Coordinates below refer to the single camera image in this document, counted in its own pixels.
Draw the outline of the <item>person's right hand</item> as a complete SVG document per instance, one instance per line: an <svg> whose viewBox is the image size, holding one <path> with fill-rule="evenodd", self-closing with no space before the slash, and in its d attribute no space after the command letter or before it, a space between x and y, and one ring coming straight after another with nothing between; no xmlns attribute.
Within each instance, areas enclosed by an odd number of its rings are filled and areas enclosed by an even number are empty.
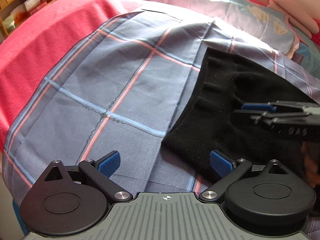
<svg viewBox="0 0 320 240"><path fill-rule="evenodd" d="M315 188L319 185L320 176L318 174L318 165L311 158L307 146L307 142L302 144L302 153L304 154L304 166L305 166L305 176L306 182L312 187Z"/></svg>

